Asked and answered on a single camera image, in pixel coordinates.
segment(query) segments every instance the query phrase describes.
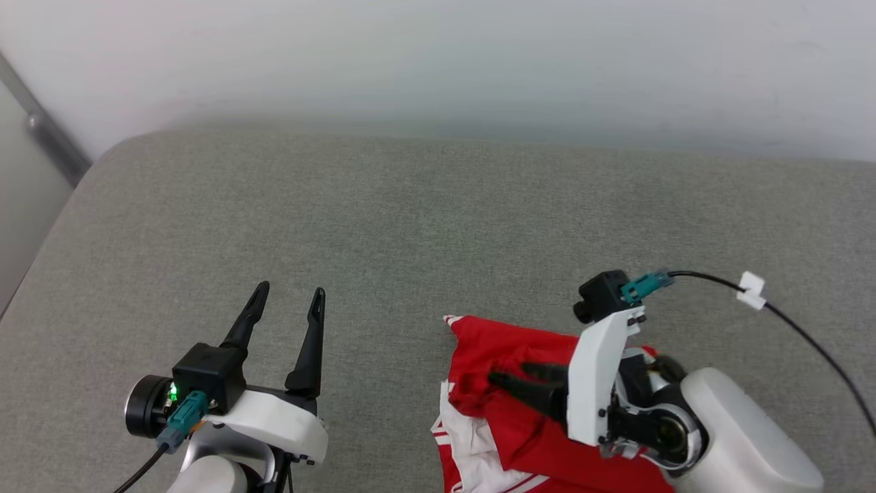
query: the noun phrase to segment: white cable tag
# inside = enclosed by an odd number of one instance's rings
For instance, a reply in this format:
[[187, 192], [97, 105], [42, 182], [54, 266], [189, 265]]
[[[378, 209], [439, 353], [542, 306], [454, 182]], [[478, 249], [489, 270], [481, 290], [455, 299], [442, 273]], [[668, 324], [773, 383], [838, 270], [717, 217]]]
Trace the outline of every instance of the white cable tag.
[[754, 310], [760, 310], [767, 303], [766, 299], [760, 296], [760, 292], [764, 289], [764, 280], [747, 270], [742, 274], [742, 280], [739, 281], [739, 287], [745, 292], [736, 292], [736, 299]]

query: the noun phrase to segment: red cloth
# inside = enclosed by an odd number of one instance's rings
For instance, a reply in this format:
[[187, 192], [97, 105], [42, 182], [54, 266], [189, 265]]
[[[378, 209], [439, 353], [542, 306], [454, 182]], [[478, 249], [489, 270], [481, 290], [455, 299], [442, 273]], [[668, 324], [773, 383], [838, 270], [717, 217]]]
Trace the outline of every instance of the red cloth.
[[486, 418], [504, 469], [546, 475], [603, 493], [671, 493], [660, 470], [642, 458], [604, 459], [566, 437], [559, 423], [490, 385], [492, 370], [523, 375], [524, 361], [569, 364], [578, 338], [477, 317], [452, 325], [458, 344], [449, 401], [466, 416]]

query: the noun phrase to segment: teal cable connector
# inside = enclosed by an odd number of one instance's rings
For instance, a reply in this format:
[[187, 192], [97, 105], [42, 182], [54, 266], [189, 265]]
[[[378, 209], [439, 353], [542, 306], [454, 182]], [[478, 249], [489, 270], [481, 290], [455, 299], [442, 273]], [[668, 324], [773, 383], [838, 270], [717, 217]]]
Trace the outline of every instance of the teal cable connector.
[[675, 282], [675, 279], [669, 277], [667, 270], [662, 268], [645, 274], [635, 281], [624, 284], [620, 287], [620, 292], [624, 295], [627, 303], [634, 304], [642, 301], [642, 298], [650, 295], [657, 289], [665, 288], [673, 282]]
[[167, 444], [168, 454], [176, 452], [176, 449], [180, 448], [188, 436], [188, 432], [201, 422], [201, 418], [207, 414], [208, 410], [207, 394], [199, 390], [189, 392], [186, 400], [182, 401], [182, 404], [167, 419], [167, 428], [162, 430], [155, 439], [155, 446], [161, 447]]

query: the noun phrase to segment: gray carpet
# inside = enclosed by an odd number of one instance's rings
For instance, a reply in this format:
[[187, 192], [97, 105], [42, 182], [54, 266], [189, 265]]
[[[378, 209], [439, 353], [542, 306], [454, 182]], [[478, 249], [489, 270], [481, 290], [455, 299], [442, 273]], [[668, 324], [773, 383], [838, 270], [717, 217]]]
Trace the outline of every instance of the gray carpet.
[[[245, 373], [280, 387], [316, 286], [328, 296], [328, 458], [296, 491], [440, 491], [428, 431], [448, 313], [578, 332], [577, 286], [670, 267], [766, 278], [766, 297], [876, 408], [876, 165], [488, 142], [165, 133], [106, 154], [0, 323], [2, 491], [111, 491], [152, 453], [122, 409], [145, 374], [218, 343], [272, 291]], [[848, 390], [768, 313], [683, 280], [639, 336], [721, 368], [822, 469], [873, 491]], [[163, 491], [182, 454], [134, 491]]]

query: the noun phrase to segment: camera lens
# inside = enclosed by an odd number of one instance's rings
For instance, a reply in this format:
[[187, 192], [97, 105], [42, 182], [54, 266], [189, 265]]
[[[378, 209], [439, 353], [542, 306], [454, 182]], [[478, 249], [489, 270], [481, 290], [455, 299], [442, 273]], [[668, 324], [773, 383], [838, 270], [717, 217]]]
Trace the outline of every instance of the camera lens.
[[170, 386], [170, 378], [157, 375], [144, 376], [134, 385], [124, 406], [128, 433], [150, 439], [159, 436], [167, 426], [164, 406]]

